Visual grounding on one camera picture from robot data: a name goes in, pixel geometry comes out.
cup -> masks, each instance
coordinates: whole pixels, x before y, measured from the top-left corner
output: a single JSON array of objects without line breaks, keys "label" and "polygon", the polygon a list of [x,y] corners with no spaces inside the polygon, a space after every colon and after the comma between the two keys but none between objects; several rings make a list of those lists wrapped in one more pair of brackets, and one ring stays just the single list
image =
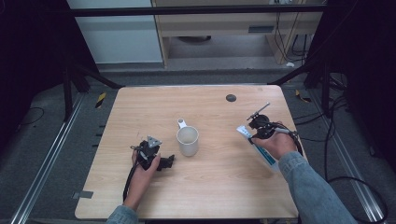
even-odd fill
[{"label": "cup", "polygon": [[181,154],[186,157],[195,155],[198,151],[198,131],[191,126],[187,126],[184,119],[178,119],[177,141]]}]

black round hole cover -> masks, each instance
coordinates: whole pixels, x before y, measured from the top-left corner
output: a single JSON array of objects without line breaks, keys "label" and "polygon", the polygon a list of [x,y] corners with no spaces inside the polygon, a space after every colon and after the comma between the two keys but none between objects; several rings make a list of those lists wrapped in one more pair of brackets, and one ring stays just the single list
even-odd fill
[{"label": "black round hole cover", "polygon": [[233,95],[233,94],[228,94],[228,95],[225,97],[225,99],[226,99],[228,102],[234,102],[234,101],[236,101],[236,96]]}]

person's left hand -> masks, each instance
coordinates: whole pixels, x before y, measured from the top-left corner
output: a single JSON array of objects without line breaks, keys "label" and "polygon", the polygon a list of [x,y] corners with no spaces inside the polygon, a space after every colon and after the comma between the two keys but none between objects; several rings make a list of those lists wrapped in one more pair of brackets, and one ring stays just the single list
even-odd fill
[{"label": "person's left hand", "polygon": [[[132,161],[136,161],[136,150],[132,155]],[[133,210],[137,210],[141,199],[143,198],[146,190],[149,187],[151,178],[154,176],[158,165],[160,164],[161,154],[158,154],[151,163],[151,166],[147,169],[143,169],[141,165],[136,167],[134,175],[131,179],[131,184],[129,185],[128,196],[126,197],[123,205],[130,207]]]}]

light wood tabletop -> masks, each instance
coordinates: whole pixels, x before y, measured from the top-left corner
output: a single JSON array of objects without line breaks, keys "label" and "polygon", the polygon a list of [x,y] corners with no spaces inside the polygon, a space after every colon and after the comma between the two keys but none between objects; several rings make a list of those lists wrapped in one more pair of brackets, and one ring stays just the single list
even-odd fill
[{"label": "light wood tabletop", "polygon": [[[236,101],[228,102],[233,94]],[[175,154],[173,167],[156,172],[137,213],[142,219],[297,217],[287,182],[273,172],[236,128],[261,114],[296,130],[278,86],[128,87],[119,90],[80,198],[78,218],[108,218],[122,204],[132,167],[130,146],[151,135],[163,143],[162,157]],[[195,127],[199,150],[183,156],[177,120]]]}]

mug handle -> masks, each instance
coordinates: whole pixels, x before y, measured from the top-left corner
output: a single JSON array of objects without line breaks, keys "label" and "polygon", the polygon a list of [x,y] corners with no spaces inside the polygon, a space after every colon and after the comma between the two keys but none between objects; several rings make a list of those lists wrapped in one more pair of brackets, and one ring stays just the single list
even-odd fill
[{"label": "mug handle", "polygon": [[184,128],[184,127],[187,126],[187,124],[186,124],[186,122],[184,121],[184,119],[178,119],[178,120],[177,120],[177,123],[178,123],[178,128],[179,128],[179,129]]}]

